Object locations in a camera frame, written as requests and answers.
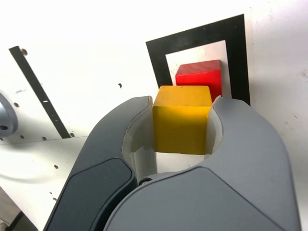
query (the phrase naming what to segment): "black square frame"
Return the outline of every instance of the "black square frame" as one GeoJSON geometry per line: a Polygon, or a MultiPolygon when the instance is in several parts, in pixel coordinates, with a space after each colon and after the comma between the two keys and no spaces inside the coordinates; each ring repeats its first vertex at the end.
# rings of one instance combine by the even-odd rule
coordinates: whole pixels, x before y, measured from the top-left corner
{"type": "Polygon", "coordinates": [[[146,42],[158,86],[172,85],[166,54],[222,40],[232,98],[250,105],[244,14],[146,42]]]}

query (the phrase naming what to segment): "red cube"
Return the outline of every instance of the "red cube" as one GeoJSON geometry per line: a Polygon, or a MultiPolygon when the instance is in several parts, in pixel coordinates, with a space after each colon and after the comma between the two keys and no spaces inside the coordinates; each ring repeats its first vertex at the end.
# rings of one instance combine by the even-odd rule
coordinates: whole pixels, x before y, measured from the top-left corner
{"type": "Polygon", "coordinates": [[[175,75],[177,85],[208,86],[212,101],[221,95],[221,71],[219,60],[183,64],[175,75]]]}

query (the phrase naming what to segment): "yellow cube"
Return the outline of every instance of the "yellow cube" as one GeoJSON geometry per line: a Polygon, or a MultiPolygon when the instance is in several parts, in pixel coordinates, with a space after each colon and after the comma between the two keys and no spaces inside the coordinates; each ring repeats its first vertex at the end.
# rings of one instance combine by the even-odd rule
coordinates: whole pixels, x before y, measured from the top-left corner
{"type": "Polygon", "coordinates": [[[153,106],[156,151],[205,154],[208,86],[161,86],[153,106]]]}

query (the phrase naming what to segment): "wooden block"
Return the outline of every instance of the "wooden block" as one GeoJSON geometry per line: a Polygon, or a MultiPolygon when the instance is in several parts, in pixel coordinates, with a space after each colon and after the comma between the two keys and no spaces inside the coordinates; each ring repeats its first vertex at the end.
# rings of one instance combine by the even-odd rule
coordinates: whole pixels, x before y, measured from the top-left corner
{"type": "Polygon", "coordinates": [[[209,86],[212,101],[221,95],[221,71],[219,60],[183,64],[176,73],[176,83],[209,86]]]}
{"type": "Polygon", "coordinates": [[[205,154],[208,86],[161,86],[153,106],[156,151],[205,154]]]}

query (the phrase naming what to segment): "black stripe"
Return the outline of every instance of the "black stripe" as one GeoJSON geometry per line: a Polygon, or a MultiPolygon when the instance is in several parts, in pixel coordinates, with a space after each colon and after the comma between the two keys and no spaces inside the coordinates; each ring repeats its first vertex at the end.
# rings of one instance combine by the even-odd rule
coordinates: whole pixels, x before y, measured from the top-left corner
{"type": "Polygon", "coordinates": [[[12,47],[9,49],[13,58],[17,62],[19,68],[23,72],[24,76],[28,80],[30,86],[32,87],[34,93],[37,95],[38,100],[43,105],[46,113],[48,114],[50,120],[52,121],[53,125],[57,129],[60,136],[65,138],[71,138],[68,134],[64,124],[62,123],[61,119],[59,118],[56,110],[54,109],[51,101],[49,100],[47,94],[45,93],[43,87],[39,83],[37,77],[35,76],[33,70],[31,69],[28,61],[22,54],[20,48],[18,46],[12,47]]]}
{"type": "Polygon", "coordinates": [[[232,98],[250,105],[244,15],[146,42],[158,86],[172,85],[166,54],[226,41],[232,98]]]}

